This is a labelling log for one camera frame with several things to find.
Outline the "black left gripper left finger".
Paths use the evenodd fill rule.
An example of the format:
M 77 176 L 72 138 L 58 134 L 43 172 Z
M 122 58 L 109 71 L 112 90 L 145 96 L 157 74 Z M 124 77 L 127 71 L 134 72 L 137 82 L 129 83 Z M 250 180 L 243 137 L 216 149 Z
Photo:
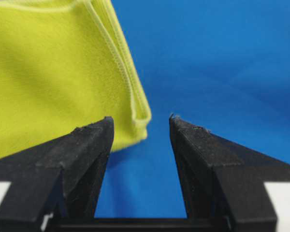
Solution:
M 43 232 L 53 218 L 93 218 L 114 140 L 106 117 L 0 159 L 0 232 Z

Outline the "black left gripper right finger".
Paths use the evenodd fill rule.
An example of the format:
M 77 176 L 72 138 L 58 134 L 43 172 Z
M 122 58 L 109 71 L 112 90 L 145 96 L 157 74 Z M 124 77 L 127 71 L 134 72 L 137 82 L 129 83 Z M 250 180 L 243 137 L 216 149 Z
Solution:
M 177 116 L 169 127 L 188 218 L 225 218 L 232 232 L 290 232 L 290 164 Z

